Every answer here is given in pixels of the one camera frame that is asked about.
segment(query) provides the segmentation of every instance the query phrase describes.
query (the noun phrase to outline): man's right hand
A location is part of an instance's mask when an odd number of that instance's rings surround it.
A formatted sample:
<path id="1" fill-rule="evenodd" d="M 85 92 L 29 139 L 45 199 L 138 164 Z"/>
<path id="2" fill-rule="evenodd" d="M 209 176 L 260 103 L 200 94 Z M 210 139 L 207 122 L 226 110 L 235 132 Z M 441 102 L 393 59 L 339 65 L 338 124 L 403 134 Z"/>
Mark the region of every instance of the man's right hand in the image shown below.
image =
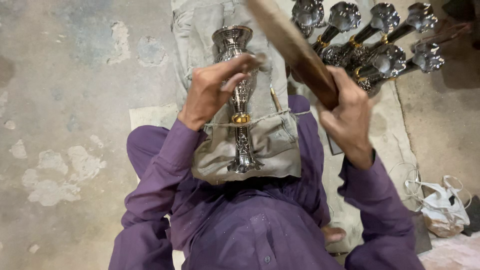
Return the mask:
<path id="1" fill-rule="evenodd" d="M 372 103 L 343 68 L 327 66 L 338 88 L 339 105 L 320 112 L 320 124 L 343 150 L 357 169 L 366 170 L 373 164 L 373 148 L 368 140 Z"/>

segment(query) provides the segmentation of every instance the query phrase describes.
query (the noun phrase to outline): hand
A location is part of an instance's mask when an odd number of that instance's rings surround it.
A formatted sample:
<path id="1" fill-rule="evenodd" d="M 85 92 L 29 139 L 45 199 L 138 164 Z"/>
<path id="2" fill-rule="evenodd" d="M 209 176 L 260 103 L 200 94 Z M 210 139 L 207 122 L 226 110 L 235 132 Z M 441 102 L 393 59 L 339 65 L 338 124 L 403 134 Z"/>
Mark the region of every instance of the hand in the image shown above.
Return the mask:
<path id="1" fill-rule="evenodd" d="M 357 168 L 366 170 L 373 164 L 372 145 L 368 140 L 372 104 L 343 68 L 327 66 L 338 87 L 339 105 L 333 110 L 321 110 L 320 123 Z"/>
<path id="2" fill-rule="evenodd" d="M 249 54 L 192 72 L 192 85 L 178 119 L 192 130 L 199 130 L 232 96 L 239 82 L 250 76 L 257 62 Z"/>

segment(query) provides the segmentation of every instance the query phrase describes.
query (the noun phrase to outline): torn cloth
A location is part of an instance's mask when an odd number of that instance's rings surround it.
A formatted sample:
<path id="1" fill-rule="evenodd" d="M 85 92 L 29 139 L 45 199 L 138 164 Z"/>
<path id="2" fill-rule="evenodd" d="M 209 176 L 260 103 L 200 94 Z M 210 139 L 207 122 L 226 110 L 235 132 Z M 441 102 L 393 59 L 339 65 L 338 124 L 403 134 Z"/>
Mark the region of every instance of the torn cloth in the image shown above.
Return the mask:
<path id="1" fill-rule="evenodd" d="M 256 88 L 247 105 L 252 121 L 261 119 L 250 127 L 250 135 L 253 154 L 265 165 L 259 171 L 245 174 L 227 171 L 227 166 L 235 158 L 235 128 L 215 125 L 230 122 L 233 109 L 226 104 L 211 120 L 211 125 L 204 128 L 208 138 L 194 155 L 193 175 L 211 184 L 245 180 L 252 176 L 300 177 L 300 152 L 294 116 L 279 113 L 270 117 L 277 113 L 270 95 L 270 84 L 276 91 L 281 107 L 288 108 L 285 62 L 250 17 L 244 3 L 238 0 L 188 0 L 173 13 L 172 32 L 178 46 L 176 74 L 179 110 L 185 102 L 193 68 L 211 65 L 219 53 L 212 41 L 212 34 L 223 26 L 250 27 L 253 37 L 247 49 L 253 53 L 265 53 L 270 67 L 258 73 Z"/>

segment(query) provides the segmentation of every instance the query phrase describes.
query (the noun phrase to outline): plastic bag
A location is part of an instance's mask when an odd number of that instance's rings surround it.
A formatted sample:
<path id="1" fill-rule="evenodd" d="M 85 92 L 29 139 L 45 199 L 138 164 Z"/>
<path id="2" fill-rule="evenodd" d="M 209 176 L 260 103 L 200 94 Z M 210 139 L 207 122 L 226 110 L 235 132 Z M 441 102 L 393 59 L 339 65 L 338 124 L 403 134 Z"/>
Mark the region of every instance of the plastic bag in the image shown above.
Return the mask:
<path id="1" fill-rule="evenodd" d="M 463 231 L 464 225 L 470 225 L 470 219 L 458 197 L 458 192 L 463 189 L 463 185 L 460 189 L 452 187 L 449 181 L 453 179 L 458 181 L 456 177 L 445 175 L 444 186 L 421 183 L 421 185 L 435 190 L 434 193 L 421 200 L 423 204 L 421 211 L 427 228 L 439 237 L 455 236 Z"/>

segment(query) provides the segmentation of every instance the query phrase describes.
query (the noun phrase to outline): wooden stick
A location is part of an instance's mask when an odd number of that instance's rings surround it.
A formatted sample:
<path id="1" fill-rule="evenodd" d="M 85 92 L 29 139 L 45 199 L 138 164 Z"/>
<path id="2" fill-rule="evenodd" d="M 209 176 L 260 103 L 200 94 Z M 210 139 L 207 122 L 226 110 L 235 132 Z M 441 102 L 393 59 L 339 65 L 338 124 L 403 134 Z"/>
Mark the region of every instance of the wooden stick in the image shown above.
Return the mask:
<path id="1" fill-rule="evenodd" d="M 270 84 L 270 94 L 272 95 L 273 102 L 275 103 L 276 111 L 282 111 L 282 106 L 280 105 L 280 102 L 278 101 L 278 97 L 276 96 L 276 93 L 275 93 L 275 90 L 272 87 L 272 84 Z"/>
<path id="2" fill-rule="evenodd" d="M 328 109 L 335 108 L 338 90 L 331 74 L 288 16 L 274 0 L 247 0 L 247 5 L 285 62 Z"/>

